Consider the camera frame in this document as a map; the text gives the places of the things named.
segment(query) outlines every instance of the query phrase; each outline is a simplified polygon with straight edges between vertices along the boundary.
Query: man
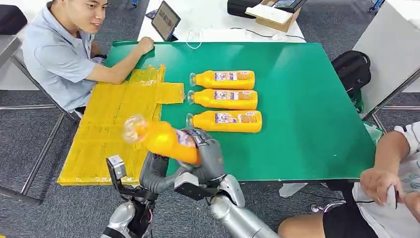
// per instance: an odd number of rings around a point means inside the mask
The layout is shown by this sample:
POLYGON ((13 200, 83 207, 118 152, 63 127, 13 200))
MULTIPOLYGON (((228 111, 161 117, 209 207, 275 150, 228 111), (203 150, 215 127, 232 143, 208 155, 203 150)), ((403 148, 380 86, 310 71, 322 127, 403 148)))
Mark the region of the man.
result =
POLYGON ((140 57, 153 47, 144 37, 113 67, 94 60, 101 50, 94 41, 107 0, 54 0, 25 29, 23 55, 35 80, 65 110, 84 113, 96 82, 120 84, 140 57))
POLYGON ((376 147, 373 168, 360 183, 343 191, 347 203, 324 215, 302 215, 283 221, 283 238, 419 238, 420 122, 385 134, 376 147), (397 209, 385 204, 389 186, 398 191, 397 209))

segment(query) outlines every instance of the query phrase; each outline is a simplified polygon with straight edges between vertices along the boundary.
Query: green tabletop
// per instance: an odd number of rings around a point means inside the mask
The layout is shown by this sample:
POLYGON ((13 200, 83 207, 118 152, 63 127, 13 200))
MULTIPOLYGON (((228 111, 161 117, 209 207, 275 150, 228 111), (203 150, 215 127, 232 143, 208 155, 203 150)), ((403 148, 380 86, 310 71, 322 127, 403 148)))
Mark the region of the green tabletop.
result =
MULTIPOLYGON (((182 82, 185 92, 203 89, 189 85, 191 72, 255 72, 261 132, 210 133, 238 180, 357 179, 373 166, 374 144, 320 44, 203 43, 196 50, 181 42, 155 44, 136 67, 165 64, 165 82, 182 82)), ((133 46, 114 43, 106 64, 133 46)), ((163 105, 161 119, 184 128, 187 113, 206 110, 186 101, 163 105)), ((172 160, 168 173, 175 169, 172 160)))

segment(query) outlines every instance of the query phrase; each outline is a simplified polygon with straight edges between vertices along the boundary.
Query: black bag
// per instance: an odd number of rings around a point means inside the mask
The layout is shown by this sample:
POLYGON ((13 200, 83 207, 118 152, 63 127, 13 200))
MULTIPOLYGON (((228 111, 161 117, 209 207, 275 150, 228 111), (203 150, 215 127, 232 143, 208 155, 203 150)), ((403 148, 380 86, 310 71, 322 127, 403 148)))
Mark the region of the black bag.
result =
POLYGON ((248 15, 245 12, 247 7, 254 7, 260 4, 262 0, 228 0, 227 13, 234 16, 241 16, 254 19, 254 16, 248 15))
POLYGON ((347 51, 331 62, 350 98, 370 82, 370 59, 359 51, 347 51))
POLYGON ((28 20, 18 7, 0 4, 0 35, 15 35, 27 23, 28 20))

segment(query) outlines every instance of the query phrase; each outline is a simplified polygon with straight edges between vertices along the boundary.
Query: person's arm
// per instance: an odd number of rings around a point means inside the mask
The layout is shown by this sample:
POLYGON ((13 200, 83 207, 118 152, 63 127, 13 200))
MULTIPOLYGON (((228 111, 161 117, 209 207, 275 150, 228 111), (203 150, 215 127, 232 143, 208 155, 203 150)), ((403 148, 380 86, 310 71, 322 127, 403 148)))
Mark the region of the person's arm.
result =
POLYGON ((102 55, 102 51, 98 43, 96 41, 93 41, 91 47, 91 58, 96 55, 102 55))
POLYGON ((399 192, 398 202, 403 203, 404 191, 398 177, 398 169, 410 151, 410 145, 404 134, 393 131, 385 134, 376 146, 375 164, 360 175, 360 185, 365 194, 378 205, 386 202, 389 186, 395 186, 399 192))
POLYGON ((120 84, 134 69, 141 56, 152 50, 153 46, 154 43, 151 38, 143 37, 126 58, 113 67, 96 64, 95 68, 86 79, 97 82, 120 84))
POLYGON ((397 175, 401 160, 406 158, 409 152, 410 145, 402 133, 398 131, 386 133, 376 147, 374 168, 397 175))
POLYGON ((46 70, 73 83, 84 79, 120 84, 134 69, 142 55, 153 49, 153 40, 144 37, 128 54, 113 67, 105 67, 77 55, 68 44, 47 45, 36 48, 35 59, 46 70))
POLYGON ((411 214, 420 223, 420 192, 410 192, 404 197, 404 203, 411 214))

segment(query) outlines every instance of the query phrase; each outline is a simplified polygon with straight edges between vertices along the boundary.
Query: bottle cap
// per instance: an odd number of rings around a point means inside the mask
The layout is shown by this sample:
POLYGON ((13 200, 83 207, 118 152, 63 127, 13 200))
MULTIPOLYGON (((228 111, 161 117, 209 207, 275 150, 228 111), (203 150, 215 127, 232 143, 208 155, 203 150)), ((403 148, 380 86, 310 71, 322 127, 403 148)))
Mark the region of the bottle cap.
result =
POLYGON ((197 85, 196 84, 196 74, 195 73, 190 73, 190 85, 192 87, 197 85))
POLYGON ((187 124, 187 128, 193 128, 194 124, 193 124, 193 115, 191 113, 187 114, 187 118, 186 118, 186 124, 187 124))
POLYGON ((148 123, 141 115, 134 115, 124 123, 122 137, 128 143, 143 140, 148 131, 148 123))
POLYGON ((194 103, 194 93, 195 92, 193 90, 188 91, 187 101, 190 105, 194 103))

